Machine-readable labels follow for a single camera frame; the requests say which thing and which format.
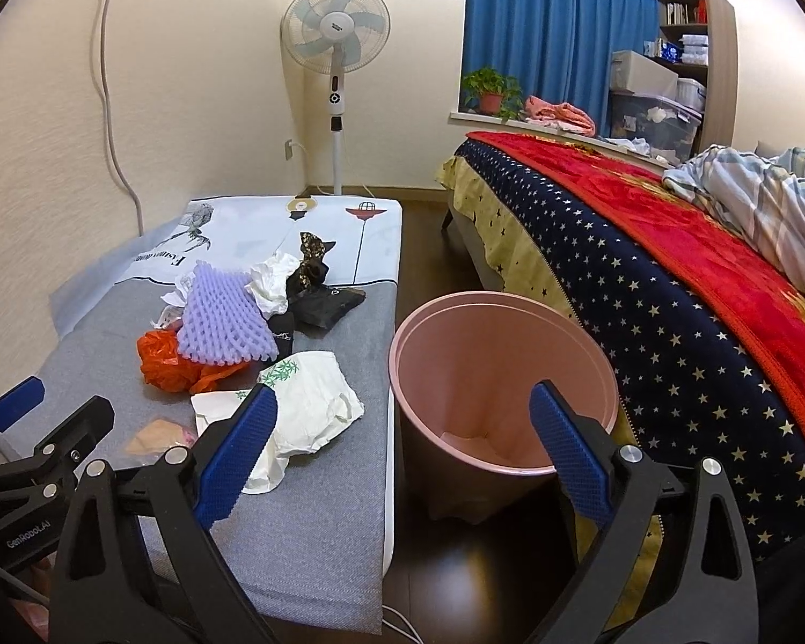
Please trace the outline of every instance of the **terracotta pot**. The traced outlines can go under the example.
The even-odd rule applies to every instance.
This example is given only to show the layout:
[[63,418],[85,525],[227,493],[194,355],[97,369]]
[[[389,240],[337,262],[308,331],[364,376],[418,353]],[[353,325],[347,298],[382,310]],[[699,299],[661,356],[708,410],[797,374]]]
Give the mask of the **terracotta pot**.
[[480,111],[484,114],[496,114],[504,102],[503,94],[483,94],[480,98]]

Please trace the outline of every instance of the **orange plastic bag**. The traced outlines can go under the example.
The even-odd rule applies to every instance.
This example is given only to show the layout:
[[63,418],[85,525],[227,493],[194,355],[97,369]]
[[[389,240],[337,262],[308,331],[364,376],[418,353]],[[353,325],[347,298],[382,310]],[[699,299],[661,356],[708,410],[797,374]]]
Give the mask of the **orange plastic bag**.
[[140,372],[147,384],[165,392],[212,391],[217,381],[247,367],[247,361],[235,365],[203,365],[178,354],[175,331],[152,330],[137,340]]

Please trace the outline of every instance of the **pink cloth on floor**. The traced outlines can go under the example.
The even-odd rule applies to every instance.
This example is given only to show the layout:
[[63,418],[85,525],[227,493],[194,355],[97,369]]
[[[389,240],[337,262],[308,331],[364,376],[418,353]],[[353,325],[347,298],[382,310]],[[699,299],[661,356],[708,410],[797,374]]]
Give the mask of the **pink cloth on floor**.
[[570,123],[580,130],[579,135],[593,137],[597,135],[597,124],[589,115],[581,109],[576,109],[572,104],[550,104],[537,97],[528,97],[524,103],[524,110],[530,115],[530,121],[548,125],[549,121],[559,121]]

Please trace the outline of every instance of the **white storage box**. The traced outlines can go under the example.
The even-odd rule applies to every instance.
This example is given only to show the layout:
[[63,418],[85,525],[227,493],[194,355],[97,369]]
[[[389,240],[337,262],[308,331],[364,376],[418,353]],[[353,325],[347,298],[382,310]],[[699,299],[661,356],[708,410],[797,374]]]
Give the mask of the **white storage box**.
[[706,34],[683,34],[680,39],[684,46],[708,46],[710,45],[710,38]]
[[680,57],[680,61],[686,63],[687,65],[703,65],[705,67],[709,67],[710,56],[706,53],[704,55],[683,53],[683,55]]
[[633,50],[619,50],[611,56],[611,89],[616,92],[676,97],[676,72]]
[[697,79],[680,77],[676,83],[676,102],[703,113],[706,108],[706,87]]

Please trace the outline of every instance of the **potted plant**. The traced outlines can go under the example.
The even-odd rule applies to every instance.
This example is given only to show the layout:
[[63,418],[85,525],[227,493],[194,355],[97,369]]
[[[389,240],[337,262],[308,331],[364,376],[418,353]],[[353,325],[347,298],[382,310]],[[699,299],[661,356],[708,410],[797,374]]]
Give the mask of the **potted plant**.
[[505,77],[495,68],[480,68],[462,77],[466,104],[477,100],[478,111],[500,118],[516,118],[522,108],[522,88],[515,77]]

